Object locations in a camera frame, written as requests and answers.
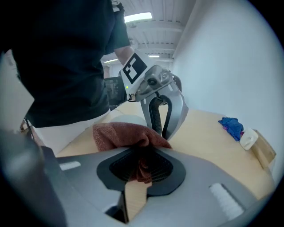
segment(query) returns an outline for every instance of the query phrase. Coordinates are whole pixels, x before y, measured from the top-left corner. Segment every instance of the black cable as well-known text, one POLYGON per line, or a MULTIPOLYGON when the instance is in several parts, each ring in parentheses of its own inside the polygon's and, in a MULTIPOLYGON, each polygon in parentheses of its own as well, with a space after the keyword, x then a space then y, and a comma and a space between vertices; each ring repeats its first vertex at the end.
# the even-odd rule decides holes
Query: black cable
POLYGON ((33 139, 33 140, 35 140, 35 138, 34 138, 34 134, 32 133, 32 129, 31 129, 31 127, 30 127, 30 124, 28 123, 27 118, 24 118, 24 121, 26 122, 27 127, 28 127, 28 130, 29 130, 29 132, 30 132, 30 133, 31 133, 31 135, 32 135, 32 139, 33 139))

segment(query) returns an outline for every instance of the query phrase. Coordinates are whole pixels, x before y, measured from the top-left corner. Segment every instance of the cloth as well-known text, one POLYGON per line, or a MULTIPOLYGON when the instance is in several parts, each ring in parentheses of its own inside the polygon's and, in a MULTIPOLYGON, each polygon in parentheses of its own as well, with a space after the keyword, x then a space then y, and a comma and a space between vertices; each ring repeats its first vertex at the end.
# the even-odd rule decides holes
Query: cloth
POLYGON ((58 154, 78 135, 85 131, 86 128, 91 127, 108 113, 110 113, 110 111, 88 121, 80 121, 70 125, 34 128, 34 130, 44 145, 50 147, 54 154, 58 154))
POLYGON ((33 126, 68 125, 109 110, 100 60, 130 45, 121 4, 116 12, 111 0, 5 1, 1 8, 1 21, 13 18, 2 24, 1 49, 12 49, 35 98, 27 114, 33 126))
POLYGON ((237 118, 223 117, 218 122, 223 125, 223 128, 226 127, 227 132, 234 137, 235 141, 240 141, 244 127, 237 118))
MULTIPOLYGON (((166 139, 153 129, 146 126, 112 122, 93 126, 93 136, 99 151, 107 151, 119 147, 129 146, 158 146, 172 148, 166 139)), ((140 156, 136 169, 129 181, 137 180, 145 184, 151 182, 151 173, 148 171, 147 158, 140 156)))

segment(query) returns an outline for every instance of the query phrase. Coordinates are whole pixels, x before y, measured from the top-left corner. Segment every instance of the fluorescent light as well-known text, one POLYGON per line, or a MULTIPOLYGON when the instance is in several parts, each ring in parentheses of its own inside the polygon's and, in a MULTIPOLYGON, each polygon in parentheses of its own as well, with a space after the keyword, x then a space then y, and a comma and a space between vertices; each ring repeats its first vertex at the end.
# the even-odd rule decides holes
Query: fluorescent light
POLYGON ((124 22, 127 23, 134 20, 144 20, 144 19, 152 19, 152 14, 150 12, 144 12, 144 13, 133 14, 130 16, 125 16, 124 22))
POLYGON ((106 61, 104 63, 110 63, 110 62, 115 62, 115 61, 118 61, 118 59, 109 60, 109 61, 106 61))

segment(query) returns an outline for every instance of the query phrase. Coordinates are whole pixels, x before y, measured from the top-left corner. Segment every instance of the table surface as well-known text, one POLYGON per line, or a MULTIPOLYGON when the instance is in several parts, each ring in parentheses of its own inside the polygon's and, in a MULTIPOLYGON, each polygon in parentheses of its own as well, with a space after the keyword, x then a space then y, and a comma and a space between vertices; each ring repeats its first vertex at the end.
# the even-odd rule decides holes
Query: table surface
MULTIPOLYGON (((160 106, 162 123, 166 119, 167 106, 160 106)), ((125 102, 97 123, 109 122, 123 114, 142 118, 140 103, 125 102)), ((244 150, 218 122, 223 115, 189 110, 177 133, 169 140, 173 150, 211 161, 246 186, 257 199, 274 190, 271 174, 264 170, 251 150, 244 150)), ((86 129, 57 156, 72 156, 97 152, 92 127, 86 129)))

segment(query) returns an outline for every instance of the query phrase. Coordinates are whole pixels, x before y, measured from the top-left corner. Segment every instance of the ceiling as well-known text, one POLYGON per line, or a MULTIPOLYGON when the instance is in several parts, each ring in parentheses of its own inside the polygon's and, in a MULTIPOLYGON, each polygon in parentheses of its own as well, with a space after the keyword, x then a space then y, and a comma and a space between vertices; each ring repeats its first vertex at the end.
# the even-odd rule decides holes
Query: ceiling
MULTIPOLYGON (((152 19, 128 22, 127 33, 133 48, 160 55, 157 60, 173 61, 172 56, 187 24, 195 0, 120 0, 125 16, 151 12, 152 19)), ((102 61, 115 59, 105 55, 102 61)))

